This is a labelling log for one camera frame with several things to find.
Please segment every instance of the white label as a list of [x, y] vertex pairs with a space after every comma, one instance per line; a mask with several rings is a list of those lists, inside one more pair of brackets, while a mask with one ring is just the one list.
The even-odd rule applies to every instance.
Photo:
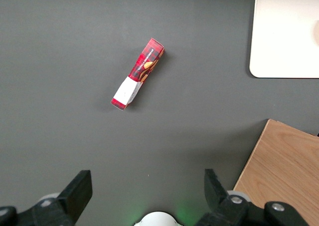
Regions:
[[113, 98], [122, 104], [127, 105], [133, 100], [131, 97], [136, 95], [141, 85], [140, 82], [136, 82], [129, 77], [126, 77]]
[[135, 88], [135, 90], [134, 90], [134, 92], [133, 92], [133, 94], [132, 94], [130, 100], [128, 101], [128, 104], [130, 104], [130, 103], [134, 100], [136, 94], [138, 93], [138, 91], [139, 91], [139, 89], [140, 89], [140, 87], [141, 87], [142, 85], [143, 85], [143, 82], [138, 82], [138, 85], [136, 86], [136, 88]]

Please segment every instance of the white tray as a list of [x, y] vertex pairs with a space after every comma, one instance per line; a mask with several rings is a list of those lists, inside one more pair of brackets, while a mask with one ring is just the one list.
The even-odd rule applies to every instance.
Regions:
[[256, 0], [250, 71], [319, 78], [319, 0]]

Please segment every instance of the white circular device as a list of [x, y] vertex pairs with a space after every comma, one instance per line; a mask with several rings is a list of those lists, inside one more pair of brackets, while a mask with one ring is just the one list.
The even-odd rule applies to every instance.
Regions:
[[164, 212], [152, 212], [145, 215], [135, 226], [181, 226], [169, 214]]

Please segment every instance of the wooden surface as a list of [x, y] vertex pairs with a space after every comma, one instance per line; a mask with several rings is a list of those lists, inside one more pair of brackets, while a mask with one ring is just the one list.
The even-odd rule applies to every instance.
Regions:
[[261, 208], [286, 202], [319, 225], [319, 137], [269, 120], [234, 190]]

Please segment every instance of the gray table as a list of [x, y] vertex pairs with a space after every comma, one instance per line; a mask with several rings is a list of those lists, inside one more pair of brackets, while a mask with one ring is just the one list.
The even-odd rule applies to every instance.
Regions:
[[[0, 0], [0, 204], [19, 211], [90, 169], [78, 226], [151, 211], [193, 225], [205, 168], [231, 189], [267, 118], [318, 132], [318, 80], [249, 72], [254, 0]], [[166, 53], [110, 101], [148, 40]]]

